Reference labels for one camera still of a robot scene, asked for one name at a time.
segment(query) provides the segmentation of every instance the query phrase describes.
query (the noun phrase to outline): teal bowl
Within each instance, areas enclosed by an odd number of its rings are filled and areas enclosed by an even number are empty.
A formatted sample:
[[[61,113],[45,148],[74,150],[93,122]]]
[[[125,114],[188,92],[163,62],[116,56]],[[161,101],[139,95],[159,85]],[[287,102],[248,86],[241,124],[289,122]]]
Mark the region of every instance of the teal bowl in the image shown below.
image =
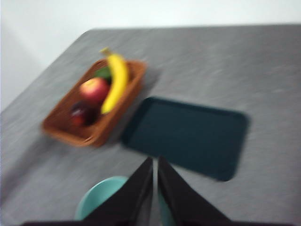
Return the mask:
[[[93,186],[80,200],[75,220],[83,220],[99,205],[115,194],[127,181],[127,177],[116,176],[107,178]]]

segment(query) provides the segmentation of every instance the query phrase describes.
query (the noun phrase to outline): yellow banana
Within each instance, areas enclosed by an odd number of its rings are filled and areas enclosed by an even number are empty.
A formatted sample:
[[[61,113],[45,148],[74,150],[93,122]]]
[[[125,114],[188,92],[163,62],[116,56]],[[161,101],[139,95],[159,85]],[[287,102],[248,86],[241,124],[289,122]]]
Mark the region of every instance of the yellow banana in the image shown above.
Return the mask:
[[[127,87],[128,69],[121,55],[111,53],[108,48],[104,48],[100,51],[107,56],[112,75],[111,88],[101,108],[101,112],[106,114],[114,108]]]

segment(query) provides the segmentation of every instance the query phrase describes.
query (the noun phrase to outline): gray table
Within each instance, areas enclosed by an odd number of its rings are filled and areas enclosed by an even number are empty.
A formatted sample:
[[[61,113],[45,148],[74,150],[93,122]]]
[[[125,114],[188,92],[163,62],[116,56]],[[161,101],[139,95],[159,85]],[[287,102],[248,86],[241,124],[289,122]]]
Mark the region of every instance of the gray table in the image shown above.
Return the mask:
[[[148,63],[145,89],[101,148],[53,140],[40,123],[104,46]],[[301,26],[90,30],[1,114],[1,220],[72,219],[98,181],[129,176],[145,155],[119,135],[137,105],[161,96],[247,113],[238,172],[217,182],[176,167],[233,220],[301,224]],[[154,194],[150,225],[159,222]]]

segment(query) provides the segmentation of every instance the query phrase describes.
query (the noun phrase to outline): white wall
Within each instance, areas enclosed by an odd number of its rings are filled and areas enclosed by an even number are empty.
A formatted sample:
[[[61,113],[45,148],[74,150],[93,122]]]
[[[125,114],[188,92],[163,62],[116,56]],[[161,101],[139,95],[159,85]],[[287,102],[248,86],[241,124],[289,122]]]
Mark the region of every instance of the white wall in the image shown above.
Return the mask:
[[[91,28],[301,23],[301,0],[2,0],[1,111]]]

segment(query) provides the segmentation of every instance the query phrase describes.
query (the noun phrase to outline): fruit basket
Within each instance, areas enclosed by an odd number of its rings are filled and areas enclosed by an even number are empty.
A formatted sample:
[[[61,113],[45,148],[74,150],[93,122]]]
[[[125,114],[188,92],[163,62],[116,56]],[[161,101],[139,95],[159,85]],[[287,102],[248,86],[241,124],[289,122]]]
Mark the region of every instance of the fruit basket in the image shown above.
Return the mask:
[[[75,102],[82,99],[79,92],[80,85],[91,79],[96,70],[107,65],[107,60],[102,59],[88,69],[43,121],[42,129],[45,133],[74,146],[101,146],[106,142],[122,114],[140,92],[142,78],[146,70],[146,64],[141,61],[127,61],[129,83],[115,107],[107,114],[99,113],[97,121],[92,125],[85,127],[73,125],[70,118],[70,108]]]

